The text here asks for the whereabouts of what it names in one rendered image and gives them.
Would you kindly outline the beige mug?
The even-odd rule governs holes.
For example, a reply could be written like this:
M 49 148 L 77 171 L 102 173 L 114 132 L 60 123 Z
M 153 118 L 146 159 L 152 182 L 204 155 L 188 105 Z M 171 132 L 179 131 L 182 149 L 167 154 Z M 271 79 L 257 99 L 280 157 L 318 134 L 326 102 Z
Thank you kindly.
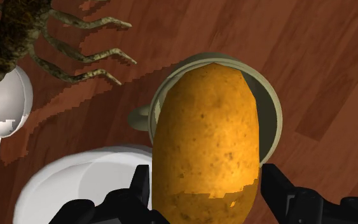
M 260 164 L 266 163 L 275 151 L 282 133 L 283 118 L 279 98 L 263 75 L 240 60 L 223 53 L 198 53 L 180 61 L 158 86 L 151 102 L 129 113 L 127 119 L 129 126 L 147 132 L 150 140 L 153 140 L 156 123 L 169 89 L 184 73 L 210 63 L 228 66 L 242 73 L 256 100 L 259 121 L 259 160 Z

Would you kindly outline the white ladle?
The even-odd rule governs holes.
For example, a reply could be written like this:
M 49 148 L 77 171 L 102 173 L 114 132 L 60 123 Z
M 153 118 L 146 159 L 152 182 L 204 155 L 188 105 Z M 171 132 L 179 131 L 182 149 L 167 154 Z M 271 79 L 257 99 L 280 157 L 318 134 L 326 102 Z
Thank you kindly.
M 0 81 L 0 144 L 13 135 L 29 117 L 33 103 L 32 84 L 19 66 Z

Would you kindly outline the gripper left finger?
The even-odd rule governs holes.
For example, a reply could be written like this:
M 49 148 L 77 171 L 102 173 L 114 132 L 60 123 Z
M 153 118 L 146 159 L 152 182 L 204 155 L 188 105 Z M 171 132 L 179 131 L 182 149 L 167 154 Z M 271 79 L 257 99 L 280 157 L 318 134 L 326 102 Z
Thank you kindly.
M 170 224 L 157 210 L 148 209 L 149 195 L 149 166 L 138 165 L 129 188 L 109 192 L 98 206 L 89 199 L 66 202 L 49 224 Z

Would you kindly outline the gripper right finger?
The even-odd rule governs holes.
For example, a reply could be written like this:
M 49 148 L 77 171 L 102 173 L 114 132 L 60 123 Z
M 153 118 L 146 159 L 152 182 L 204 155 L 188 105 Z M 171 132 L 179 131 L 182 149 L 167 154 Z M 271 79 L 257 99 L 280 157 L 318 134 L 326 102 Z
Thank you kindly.
M 358 197 L 333 204 L 313 189 L 294 186 L 274 164 L 262 165 L 260 190 L 279 224 L 358 224 Z

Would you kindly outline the brown potato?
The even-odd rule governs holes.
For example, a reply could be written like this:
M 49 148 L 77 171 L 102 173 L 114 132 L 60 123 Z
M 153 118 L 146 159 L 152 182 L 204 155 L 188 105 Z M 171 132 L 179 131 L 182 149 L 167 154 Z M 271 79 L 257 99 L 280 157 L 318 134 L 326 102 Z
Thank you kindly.
M 152 166 L 152 207 L 170 224 L 243 224 L 258 189 L 259 123 L 239 70 L 207 64 L 167 92 Z

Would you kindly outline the white bowl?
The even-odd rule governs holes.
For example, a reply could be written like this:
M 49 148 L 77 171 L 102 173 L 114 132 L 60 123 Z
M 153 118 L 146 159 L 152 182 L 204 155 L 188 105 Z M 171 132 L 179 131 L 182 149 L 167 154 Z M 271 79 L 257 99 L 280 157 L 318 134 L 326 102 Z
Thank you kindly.
M 15 204 L 13 224 L 48 224 L 73 199 L 99 205 L 116 189 L 130 186 L 138 165 L 151 165 L 151 148 L 124 144 L 62 157 L 35 173 Z

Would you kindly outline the brown branched root figure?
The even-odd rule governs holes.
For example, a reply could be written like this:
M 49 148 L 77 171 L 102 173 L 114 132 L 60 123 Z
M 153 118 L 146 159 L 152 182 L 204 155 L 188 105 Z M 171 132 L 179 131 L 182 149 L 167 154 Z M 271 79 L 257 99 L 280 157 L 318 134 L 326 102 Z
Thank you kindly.
M 84 63 L 95 62 L 111 55 L 118 55 L 133 64 L 137 63 L 119 48 L 112 48 L 88 56 L 83 55 L 67 43 L 49 35 L 47 30 L 49 17 L 54 17 L 64 24 L 80 29 L 93 29 L 106 24 L 114 24 L 122 28 L 132 26 L 132 24 L 114 17 L 104 17 L 85 22 L 74 15 L 53 9 L 52 0 L 3 0 L 0 3 L 0 13 L 0 81 L 14 70 L 18 60 L 30 55 L 38 66 L 65 82 L 76 83 L 94 76 L 104 75 L 121 85 L 120 81 L 104 69 L 95 69 L 79 75 L 69 75 L 55 64 L 38 57 L 34 44 L 39 35 L 42 35 L 49 44 L 64 55 Z

